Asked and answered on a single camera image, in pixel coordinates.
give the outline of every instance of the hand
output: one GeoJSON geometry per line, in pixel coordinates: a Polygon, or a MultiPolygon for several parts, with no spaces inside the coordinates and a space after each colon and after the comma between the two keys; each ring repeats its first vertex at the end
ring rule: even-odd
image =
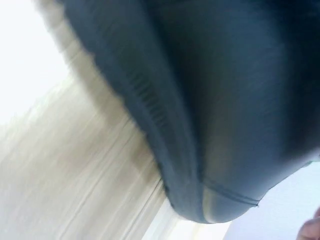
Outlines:
{"type": "Polygon", "coordinates": [[[320,240],[320,208],[315,213],[314,218],[302,226],[297,240],[320,240]]]}

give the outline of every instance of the stitched seam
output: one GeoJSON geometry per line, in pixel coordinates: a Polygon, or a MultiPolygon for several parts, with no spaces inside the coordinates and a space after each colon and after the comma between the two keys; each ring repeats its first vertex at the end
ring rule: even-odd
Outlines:
{"type": "Polygon", "coordinates": [[[247,196],[243,196],[237,192],[231,191],[231,190],[225,188],[224,186],[222,186],[221,184],[217,183],[214,180],[205,178],[203,180],[203,182],[208,188],[216,191],[219,194],[222,194],[224,196],[228,196],[229,198],[232,198],[233,200],[235,200],[237,202],[241,201],[244,204],[255,205],[255,206],[257,206],[258,203],[260,202],[259,200],[256,200],[256,199],[253,199],[253,198],[250,198],[247,196]]]}

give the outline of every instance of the person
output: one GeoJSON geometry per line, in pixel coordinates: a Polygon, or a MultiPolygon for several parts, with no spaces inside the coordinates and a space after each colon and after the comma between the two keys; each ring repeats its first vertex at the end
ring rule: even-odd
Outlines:
{"type": "Polygon", "coordinates": [[[297,240],[320,240],[320,208],[316,211],[313,219],[303,224],[297,240]]]}

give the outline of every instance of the white wall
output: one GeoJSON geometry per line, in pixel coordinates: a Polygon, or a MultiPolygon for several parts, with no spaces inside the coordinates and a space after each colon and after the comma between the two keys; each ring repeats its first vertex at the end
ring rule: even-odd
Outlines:
{"type": "Polygon", "coordinates": [[[270,190],[259,207],[231,224],[224,240],[295,240],[320,206],[320,163],[303,168],[270,190]]]}

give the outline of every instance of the finger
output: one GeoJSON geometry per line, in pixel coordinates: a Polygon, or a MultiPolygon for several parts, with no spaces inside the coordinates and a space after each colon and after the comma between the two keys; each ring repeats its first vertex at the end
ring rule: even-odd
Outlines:
{"type": "Polygon", "coordinates": [[[305,239],[320,238],[320,217],[307,221],[301,228],[301,237],[305,239]]]}
{"type": "Polygon", "coordinates": [[[320,207],[319,207],[319,209],[315,212],[314,217],[315,217],[315,218],[320,217],[320,207]]]}

